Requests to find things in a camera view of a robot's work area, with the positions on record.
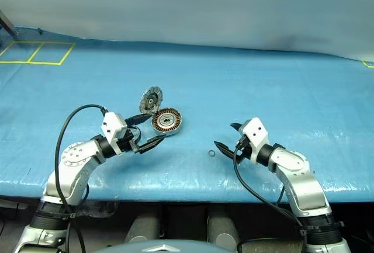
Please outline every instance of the blue table surface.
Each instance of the blue table surface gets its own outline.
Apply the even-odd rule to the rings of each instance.
[[[4,49],[12,40],[2,30]],[[77,39],[22,29],[19,40],[75,42],[60,66],[0,64],[0,195],[40,197],[53,171],[61,126],[76,107],[97,103],[129,117],[142,93],[160,86],[162,108],[182,113],[181,131],[143,154],[113,157],[94,170],[90,199],[257,202],[240,185],[232,161],[213,140],[231,148],[229,124],[260,117],[277,142],[299,151],[331,202],[374,201],[374,69],[360,61],[280,51]],[[28,47],[5,55],[26,59]],[[38,56],[60,57],[50,45]],[[101,133],[99,110],[70,124],[62,144]],[[150,120],[143,136],[155,136]],[[215,157],[208,155],[215,150]],[[269,200],[281,183],[267,168],[240,165],[244,179]]]

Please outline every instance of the white backdrop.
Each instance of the white backdrop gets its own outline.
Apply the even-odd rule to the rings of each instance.
[[[16,25],[92,39],[374,61],[374,0],[0,0],[0,9]]]

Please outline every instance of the metal disc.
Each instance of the metal disc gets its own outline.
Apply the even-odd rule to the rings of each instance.
[[[140,100],[140,113],[142,114],[155,114],[160,108],[162,101],[162,90],[158,86],[152,86],[143,93]]]
[[[172,135],[181,128],[182,116],[173,108],[161,109],[154,115],[152,124],[158,134]]]

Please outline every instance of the yellow tape line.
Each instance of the yellow tape line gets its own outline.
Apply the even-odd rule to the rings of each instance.
[[[24,43],[24,44],[40,44],[38,48],[33,52],[33,54],[29,57],[27,61],[0,61],[0,64],[40,64],[40,65],[61,65],[65,59],[68,57],[70,52],[73,50],[75,47],[75,43],[67,43],[65,41],[13,41],[9,44],[8,47],[6,47],[1,53],[0,56],[2,56],[7,50],[9,50],[12,45],[15,43]],[[48,61],[32,61],[32,59],[36,56],[36,54],[40,51],[40,49],[45,45],[45,44],[69,44],[71,47],[68,49],[68,51],[64,54],[62,59],[59,62],[48,62]]]
[[[365,60],[361,60],[361,62],[368,68],[374,68],[374,64],[373,65],[370,65],[368,64]]]

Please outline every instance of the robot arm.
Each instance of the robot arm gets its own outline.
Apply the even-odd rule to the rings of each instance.
[[[248,158],[253,164],[268,167],[285,186],[291,210],[303,224],[302,232],[307,237],[306,252],[350,253],[338,229],[341,223],[335,222],[321,185],[310,173],[307,158],[279,144],[271,146],[268,132],[257,117],[243,125],[231,126],[242,135],[236,145],[242,152],[238,162]],[[215,144],[223,154],[233,158],[234,153],[226,145]]]
[[[141,146],[134,139],[130,128],[151,116],[142,114],[124,120],[120,114],[106,112],[101,125],[104,137],[98,135],[67,147],[61,154],[58,173],[61,191],[73,213],[67,211],[60,199],[53,172],[32,222],[23,230],[14,252],[61,252],[58,246],[65,242],[68,222],[75,218],[74,211],[82,200],[92,171],[107,158],[128,151],[142,154],[164,139],[164,136],[157,136]]]

